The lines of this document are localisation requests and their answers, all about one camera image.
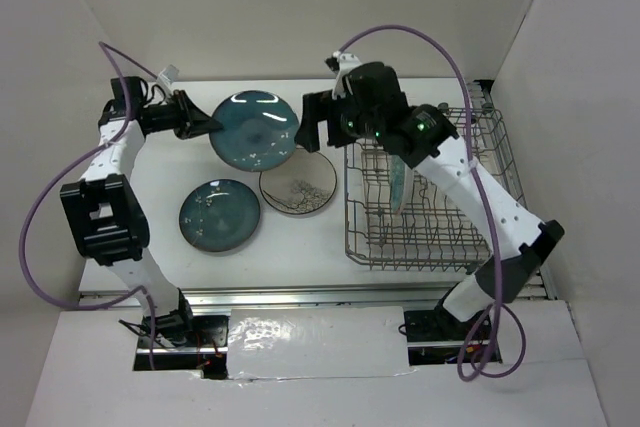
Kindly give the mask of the dark teal plate top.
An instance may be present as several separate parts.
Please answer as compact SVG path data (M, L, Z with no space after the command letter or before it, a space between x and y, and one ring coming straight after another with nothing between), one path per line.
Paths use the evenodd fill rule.
M245 172L263 172L286 162L296 150L299 120L280 96L265 91L238 92L213 113L222 129L209 134L218 157Z

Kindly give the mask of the red teal floral plate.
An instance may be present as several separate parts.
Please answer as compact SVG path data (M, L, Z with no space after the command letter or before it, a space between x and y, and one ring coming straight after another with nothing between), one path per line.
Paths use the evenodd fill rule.
M399 157L389 158L389 203L391 213L399 215L412 199L414 171Z

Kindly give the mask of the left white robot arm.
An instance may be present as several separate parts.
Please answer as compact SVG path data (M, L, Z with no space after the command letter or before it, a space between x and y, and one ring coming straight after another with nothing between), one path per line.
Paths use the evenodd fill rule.
M196 337L197 321L182 291L149 251L150 229L129 182L146 138L171 131L188 140L221 129L163 72L152 86L139 77L114 78L113 97L98 122L100 151L61 202L79 253L106 268L143 309L142 331L159 346L181 347Z

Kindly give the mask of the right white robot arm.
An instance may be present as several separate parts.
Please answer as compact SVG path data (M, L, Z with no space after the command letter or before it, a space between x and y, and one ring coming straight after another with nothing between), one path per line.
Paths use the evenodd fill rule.
M426 178L467 217L487 242L491 256L439 302L436 326L460 338L471 319L489 306L512 302L545 263L564 235L555 220L530 213L474 157L471 143L437 107L412 106L395 70L339 54L326 61L332 89L302 98L297 146L319 150L319 125L330 147L370 139L407 168Z

